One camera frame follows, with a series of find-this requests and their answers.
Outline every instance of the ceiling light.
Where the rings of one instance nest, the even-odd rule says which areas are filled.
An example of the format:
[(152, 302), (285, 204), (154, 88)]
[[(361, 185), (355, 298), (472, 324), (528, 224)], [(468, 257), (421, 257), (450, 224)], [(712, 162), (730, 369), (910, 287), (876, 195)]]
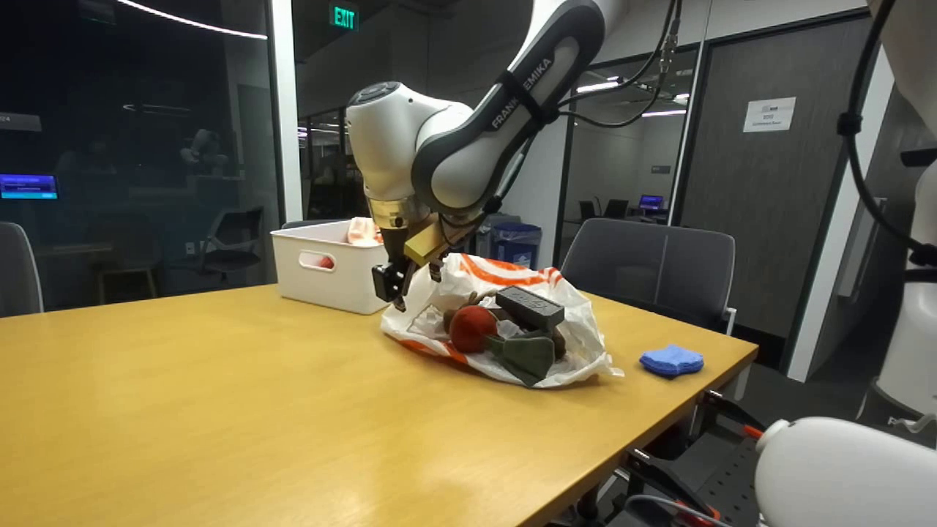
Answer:
[(616, 91), (619, 85), (621, 85), (619, 80), (592, 81), (592, 85), (580, 85), (578, 93)]
[(643, 118), (643, 119), (658, 119), (658, 118), (680, 118), (680, 115), (684, 115), (684, 107), (671, 107), (671, 112), (643, 112), (641, 118)]
[(235, 36), (235, 37), (248, 37), (248, 41), (266, 41), (264, 33), (239, 33), (239, 28), (228, 28), (228, 25), (212, 25), (212, 22), (179, 18), (172, 12), (160, 12), (160, 8), (152, 8), (152, 6), (144, 6), (144, 3), (131, 3), (131, 0), (116, 0), (116, 3), (124, 3), (128, 8), (138, 8), (138, 12), (147, 12), (152, 18), (165, 18), (165, 20), (184, 22), (184, 25), (195, 25), (195, 28), (206, 28), (206, 33), (219, 33), (219, 36)]

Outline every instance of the window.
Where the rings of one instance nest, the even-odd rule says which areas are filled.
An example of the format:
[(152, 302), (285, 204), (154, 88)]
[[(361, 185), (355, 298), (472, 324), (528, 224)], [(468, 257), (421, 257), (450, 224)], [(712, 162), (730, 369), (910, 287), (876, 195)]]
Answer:
[[(282, 223), (266, 8), (2, 3), (0, 178), (52, 194), (0, 195), (0, 220), (30, 230), (48, 306), (266, 282), (258, 233)], [(242, 214), (248, 255), (209, 255), (231, 211), (261, 211)]]

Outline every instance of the exit sign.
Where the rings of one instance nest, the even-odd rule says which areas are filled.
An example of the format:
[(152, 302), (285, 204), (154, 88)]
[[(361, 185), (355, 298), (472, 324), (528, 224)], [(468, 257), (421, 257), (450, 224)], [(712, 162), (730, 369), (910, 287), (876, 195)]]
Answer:
[(342, 6), (342, 3), (330, 3), (330, 25), (340, 25), (340, 28), (355, 28), (356, 25), (356, 8), (355, 6)]

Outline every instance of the red object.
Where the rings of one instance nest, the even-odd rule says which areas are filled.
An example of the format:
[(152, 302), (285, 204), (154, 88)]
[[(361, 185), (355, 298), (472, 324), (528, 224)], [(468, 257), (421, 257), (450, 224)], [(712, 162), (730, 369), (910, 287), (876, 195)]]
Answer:
[(333, 257), (330, 257), (330, 255), (323, 255), (323, 257), (317, 260), (317, 265), (333, 268)]
[(752, 428), (752, 425), (743, 425), (743, 428), (742, 428), (742, 437), (746, 437), (746, 440), (752, 440), (752, 441), (758, 441), (762, 432), (765, 432), (765, 431), (758, 431), (758, 428)]
[(479, 305), (463, 305), (447, 321), (447, 340), (463, 353), (479, 353), (490, 349), (490, 336), (496, 336), (498, 318), (493, 311)]
[(692, 511), (680, 511), (676, 516), (683, 527), (715, 527), (724, 525), (724, 511), (717, 506), (708, 506), (708, 519), (705, 516), (692, 516)]

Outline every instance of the monitor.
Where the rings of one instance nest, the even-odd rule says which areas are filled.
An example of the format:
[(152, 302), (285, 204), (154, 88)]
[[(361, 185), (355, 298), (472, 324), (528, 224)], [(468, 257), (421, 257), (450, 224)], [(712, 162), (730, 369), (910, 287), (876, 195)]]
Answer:
[(0, 173), (2, 201), (52, 201), (59, 200), (56, 176), (50, 173)]
[(638, 211), (667, 211), (667, 200), (658, 194), (641, 194), (638, 195)]

